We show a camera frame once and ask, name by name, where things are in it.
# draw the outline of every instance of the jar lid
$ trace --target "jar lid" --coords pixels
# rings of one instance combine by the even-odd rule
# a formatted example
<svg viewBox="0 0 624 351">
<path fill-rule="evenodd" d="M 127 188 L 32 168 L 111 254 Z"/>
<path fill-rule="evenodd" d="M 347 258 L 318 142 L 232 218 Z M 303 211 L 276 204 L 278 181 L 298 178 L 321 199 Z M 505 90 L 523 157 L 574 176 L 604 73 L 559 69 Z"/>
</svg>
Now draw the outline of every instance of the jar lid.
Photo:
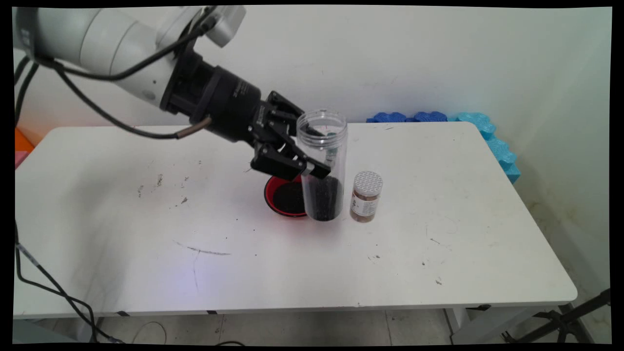
<svg viewBox="0 0 624 351">
<path fill-rule="evenodd" d="M 379 195 L 383 185 L 384 182 L 381 180 L 381 176 L 371 171 L 362 171 L 356 174 L 353 181 L 353 189 L 358 194 L 366 197 Z"/>
</svg>

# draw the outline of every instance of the black cable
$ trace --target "black cable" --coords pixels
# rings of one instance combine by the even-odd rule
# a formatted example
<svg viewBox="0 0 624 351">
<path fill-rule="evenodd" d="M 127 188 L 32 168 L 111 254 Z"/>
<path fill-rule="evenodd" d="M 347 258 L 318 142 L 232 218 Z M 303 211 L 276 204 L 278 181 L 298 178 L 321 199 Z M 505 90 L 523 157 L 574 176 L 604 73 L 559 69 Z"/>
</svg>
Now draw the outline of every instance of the black cable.
<svg viewBox="0 0 624 351">
<path fill-rule="evenodd" d="M 136 72 L 139 72 L 140 70 L 142 70 L 143 68 L 149 66 L 150 64 L 158 61 L 159 59 L 165 57 L 166 55 L 168 55 L 169 53 L 171 53 L 172 51 L 176 50 L 176 48 L 178 48 L 179 46 L 182 46 L 192 40 L 197 39 L 198 37 L 206 34 L 209 30 L 212 29 L 212 27 L 214 26 L 214 23 L 204 23 L 205 19 L 217 8 L 217 5 L 212 5 L 210 6 L 198 19 L 197 21 L 197 25 L 184 37 L 181 37 L 180 39 L 178 39 L 177 41 L 175 41 L 173 44 L 168 45 L 167 47 L 163 48 L 162 50 L 160 50 L 159 52 L 156 52 L 155 54 L 152 54 L 150 57 L 144 59 L 143 61 L 139 62 L 138 64 L 126 69 L 124 72 L 121 73 L 117 73 L 117 74 L 113 74 L 113 75 L 108 75 L 108 74 L 91 74 L 88 72 L 84 72 L 84 71 L 78 71 L 76 69 L 71 69 L 71 68 L 66 68 L 65 66 L 63 66 L 61 63 L 57 62 L 57 61 L 47 61 L 47 60 L 43 60 L 43 59 L 37 59 L 36 62 L 38 62 L 39 64 L 41 64 L 42 66 L 46 66 L 48 68 L 52 68 L 54 70 L 56 70 L 57 72 L 59 70 L 65 72 L 65 73 L 69 73 L 69 74 L 74 74 L 76 76 L 80 76 L 80 77 L 84 77 L 84 78 L 88 78 L 88 79 L 95 79 L 98 81 L 120 81 L 122 79 L 128 78 L 129 76 L 135 74 Z"/>
<path fill-rule="evenodd" d="M 65 74 L 65 72 L 63 72 L 60 69 L 57 69 L 56 72 L 59 74 L 61 79 L 65 82 L 65 84 L 67 84 L 69 89 L 71 89 L 74 92 L 74 94 L 76 94 L 80 98 L 80 100 L 82 100 L 82 102 L 84 102 L 89 107 L 91 107 L 100 116 L 104 117 L 104 119 L 113 123 L 117 127 L 120 127 L 121 129 L 127 132 L 137 134 L 142 137 L 148 137 L 152 139 L 181 139 L 183 137 L 189 136 L 195 132 L 202 130 L 203 128 L 210 125 L 210 123 L 212 123 L 212 118 L 206 117 L 197 124 L 194 124 L 188 128 L 182 129 L 181 131 L 177 131 L 171 134 L 156 134 L 156 133 L 142 131 L 140 129 L 130 127 L 127 124 L 121 122 L 120 120 L 108 114 L 106 111 L 100 108 L 97 104 L 91 101 L 85 94 L 83 94 L 82 91 L 80 91 L 80 89 L 78 89 L 78 87 L 69 79 L 69 77 L 67 76 L 67 74 Z"/>
<path fill-rule="evenodd" d="M 224 341 L 224 342 L 220 342 L 219 344 L 216 344 L 215 346 L 223 346 L 223 345 L 227 345 L 227 344 L 234 344 L 234 345 L 238 345 L 238 346 L 245 346 L 242 342 L 238 342 L 238 341 Z"/>
<path fill-rule="evenodd" d="M 58 291 L 46 287 L 45 285 L 33 282 L 31 280 L 25 279 L 22 276 L 22 269 L 21 269 L 21 259 L 20 259 L 20 252 L 22 252 L 38 269 L 39 271 L 46 276 L 46 278 L 48 280 L 50 280 L 50 282 L 58 289 Z M 52 278 L 52 276 L 50 275 L 50 273 L 48 273 L 45 268 L 37 261 L 34 259 L 34 257 L 26 250 L 26 248 L 24 246 L 22 246 L 19 243 L 19 234 L 17 232 L 17 221 L 15 222 L 15 260 L 16 260 L 16 270 L 17 270 L 17 277 L 20 281 L 39 287 L 41 289 L 44 289 L 48 292 L 51 292 L 53 294 L 59 295 L 64 297 L 67 302 L 69 303 L 69 305 L 74 309 L 74 311 L 78 314 L 78 316 L 84 320 L 88 325 L 91 326 L 91 332 L 92 332 L 92 336 L 97 335 L 97 333 L 100 333 L 103 337 L 105 337 L 107 340 L 113 342 L 113 343 L 120 343 L 123 344 L 124 342 L 119 340 L 119 339 L 115 339 L 113 337 L 111 337 L 110 335 L 106 334 L 105 332 L 103 332 L 100 328 L 98 328 L 98 326 L 95 323 L 95 317 L 93 314 L 93 309 L 91 308 L 91 306 L 89 304 L 87 304 L 86 302 L 83 302 L 81 300 L 76 299 L 75 297 L 71 297 L 69 296 L 65 290 L 63 290 L 63 288 L 59 285 L 59 283 L 56 282 L 56 280 L 54 278 Z M 78 309 L 78 307 L 76 307 L 75 303 L 77 302 L 81 305 L 83 305 L 84 307 L 87 308 L 87 310 L 89 311 L 89 317 L 90 320 L 87 319 L 87 317 Z"/>
<path fill-rule="evenodd" d="M 107 121 L 113 123 L 117 127 L 120 127 L 121 129 L 123 129 L 125 131 L 131 132 L 131 133 L 134 133 L 134 134 L 138 134 L 140 136 L 153 138 L 153 139 L 178 139 L 176 134 L 154 134 L 154 133 L 141 131 L 140 129 L 136 129 L 136 128 L 128 126 L 127 124 L 119 121 L 115 117 L 113 117 L 110 114 L 106 113 L 106 111 L 104 111 L 98 105 L 96 105 L 93 101 L 91 101 L 85 94 L 82 93 L 82 91 L 80 91 L 80 89 L 78 89 L 78 87 L 71 80 L 69 80 L 69 78 L 68 78 L 67 74 L 65 74 L 65 72 L 63 72 L 60 69 L 57 69 L 56 72 L 59 74 L 61 79 L 65 82 L 65 84 L 67 84 L 69 89 L 72 89 L 74 94 L 76 94 L 80 98 L 80 100 L 82 100 L 82 102 L 87 104 L 89 107 L 91 107 L 93 110 L 95 110 L 95 112 L 100 114 L 100 116 L 104 117 L 104 119 L 106 119 Z"/>
<path fill-rule="evenodd" d="M 28 58 L 28 56 L 24 56 L 24 58 L 21 59 L 21 61 L 19 61 L 19 63 L 17 64 L 17 68 L 15 69 L 15 73 L 13 74 L 13 86 L 17 85 L 19 78 L 22 76 L 22 72 L 24 72 L 24 68 L 26 68 L 26 65 L 30 60 L 31 59 Z"/>
<path fill-rule="evenodd" d="M 19 115 L 22 112 L 22 104 L 24 103 L 26 90 L 28 90 L 28 85 L 31 83 L 32 77 L 34 77 L 35 73 L 37 72 L 37 68 L 39 68 L 39 65 L 33 62 L 30 71 L 28 71 L 28 74 L 26 74 L 26 78 L 24 78 L 22 86 L 19 88 L 19 93 L 17 94 L 17 102 L 15 104 L 15 128 L 17 128 Z"/>
</svg>

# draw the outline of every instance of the orange object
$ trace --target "orange object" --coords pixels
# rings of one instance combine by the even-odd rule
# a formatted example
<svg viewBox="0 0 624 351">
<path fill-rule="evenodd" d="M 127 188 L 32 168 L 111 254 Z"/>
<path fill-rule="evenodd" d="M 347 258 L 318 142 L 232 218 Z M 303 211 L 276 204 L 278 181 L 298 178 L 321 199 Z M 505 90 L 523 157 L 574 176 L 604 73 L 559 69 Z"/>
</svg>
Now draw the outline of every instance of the orange object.
<svg viewBox="0 0 624 351">
<path fill-rule="evenodd" d="M 24 137 L 24 134 L 15 128 L 15 151 L 32 152 L 35 147 Z"/>
</svg>

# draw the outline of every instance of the blue foam block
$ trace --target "blue foam block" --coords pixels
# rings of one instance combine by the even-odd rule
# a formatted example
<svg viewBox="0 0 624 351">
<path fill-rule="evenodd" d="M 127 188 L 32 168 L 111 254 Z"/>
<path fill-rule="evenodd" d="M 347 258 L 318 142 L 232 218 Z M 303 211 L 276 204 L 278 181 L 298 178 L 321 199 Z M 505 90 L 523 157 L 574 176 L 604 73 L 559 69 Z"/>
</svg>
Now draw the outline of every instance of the blue foam block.
<svg viewBox="0 0 624 351">
<path fill-rule="evenodd" d="M 462 112 L 460 114 L 454 115 L 449 120 L 470 122 L 474 124 L 475 126 L 477 126 L 479 132 L 485 140 L 490 140 L 494 136 L 494 132 L 496 131 L 496 126 L 490 123 L 490 118 L 483 113 Z"/>
<path fill-rule="evenodd" d="M 507 178 L 509 178 L 511 184 L 515 183 L 515 181 L 520 178 L 520 170 L 515 166 L 515 164 L 512 164 L 509 169 L 505 171 L 505 174 L 507 174 Z"/>
<path fill-rule="evenodd" d="M 411 122 L 446 122 L 446 115 L 437 111 L 432 113 L 418 112 L 411 118 Z"/>
<path fill-rule="evenodd" d="M 509 145 L 506 142 L 498 139 L 496 136 L 492 136 L 490 140 L 485 142 L 504 171 L 514 165 L 517 156 L 509 151 Z"/>
<path fill-rule="evenodd" d="M 367 118 L 366 123 L 405 122 L 406 119 L 407 117 L 404 114 L 398 112 L 393 112 L 391 114 L 380 112 L 373 118 Z"/>
</svg>

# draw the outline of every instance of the small jar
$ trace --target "small jar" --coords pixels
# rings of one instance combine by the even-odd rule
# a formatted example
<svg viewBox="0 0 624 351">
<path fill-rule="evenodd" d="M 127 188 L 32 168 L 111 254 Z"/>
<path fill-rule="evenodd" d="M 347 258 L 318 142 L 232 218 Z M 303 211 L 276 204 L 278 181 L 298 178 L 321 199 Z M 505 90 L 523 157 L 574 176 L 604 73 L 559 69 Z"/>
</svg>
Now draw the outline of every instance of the small jar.
<svg viewBox="0 0 624 351">
<path fill-rule="evenodd" d="M 370 222 L 375 217 L 383 180 L 379 174 L 364 171 L 356 174 L 351 196 L 351 217 L 358 222 Z"/>
</svg>

